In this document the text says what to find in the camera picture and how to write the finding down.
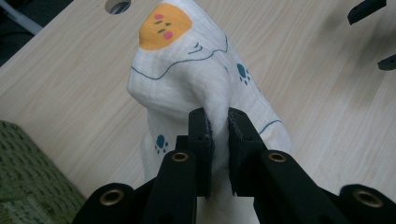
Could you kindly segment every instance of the light wood table top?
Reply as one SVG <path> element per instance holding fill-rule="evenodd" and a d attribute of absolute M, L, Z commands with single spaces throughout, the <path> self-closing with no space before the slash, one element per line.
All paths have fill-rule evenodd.
<path fill-rule="evenodd" d="M 396 201 L 396 1 L 350 26 L 360 0 L 197 0 L 235 45 L 290 132 L 291 155 L 336 194 L 360 183 Z M 89 196 L 144 183 L 146 109 L 127 92 L 138 30 L 158 1 L 75 0 L 0 69 L 0 119 L 33 138 Z"/>

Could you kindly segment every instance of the orange circle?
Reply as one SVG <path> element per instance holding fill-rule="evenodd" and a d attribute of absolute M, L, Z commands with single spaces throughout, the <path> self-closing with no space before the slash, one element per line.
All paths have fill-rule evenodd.
<path fill-rule="evenodd" d="M 159 4 L 143 22 L 139 33 L 142 49 L 162 49 L 190 30 L 192 22 L 180 8 Z"/>

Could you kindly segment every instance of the green fabric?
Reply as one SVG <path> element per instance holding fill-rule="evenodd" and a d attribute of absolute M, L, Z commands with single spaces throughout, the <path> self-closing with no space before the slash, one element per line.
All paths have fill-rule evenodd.
<path fill-rule="evenodd" d="M 71 223 L 85 199 L 17 125 L 0 121 L 0 223 Z"/>

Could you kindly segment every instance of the towel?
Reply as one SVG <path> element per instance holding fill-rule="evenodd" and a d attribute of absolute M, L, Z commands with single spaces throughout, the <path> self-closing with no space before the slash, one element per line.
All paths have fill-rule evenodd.
<path fill-rule="evenodd" d="M 187 135 L 189 113 L 203 107 L 215 151 L 213 196 L 199 202 L 198 220 L 257 222 L 252 201 L 232 195 L 228 109 L 247 113 L 269 149 L 290 152 L 290 138 L 231 40 L 194 1 L 165 0 L 151 11 L 139 31 L 127 90 L 148 110 L 149 131 L 141 141 L 146 179 L 156 176 L 177 136 Z"/>

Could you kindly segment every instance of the blue paw print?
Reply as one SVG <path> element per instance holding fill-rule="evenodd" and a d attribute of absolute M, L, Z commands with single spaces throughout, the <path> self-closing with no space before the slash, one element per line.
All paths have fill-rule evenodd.
<path fill-rule="evenodd" d="M 165 153 L 167 147 L 168 147 L 168 142 L 165 141 L 165 137 L 162 134 L 158 135 L 157 145 L 155 146 L 157 153 L 160 154 L 160 151 Z"/>
<path fill-rule="evenodd" d="M 237 64 L 236 67 L 238 68 L 239 75 L 241 76 L 239 79 L 241 82 L 245 82 L 245 85 L 247 85 L 250 81 L 250 74 L 248 73 L 248 70 L 240 63 Z"/>

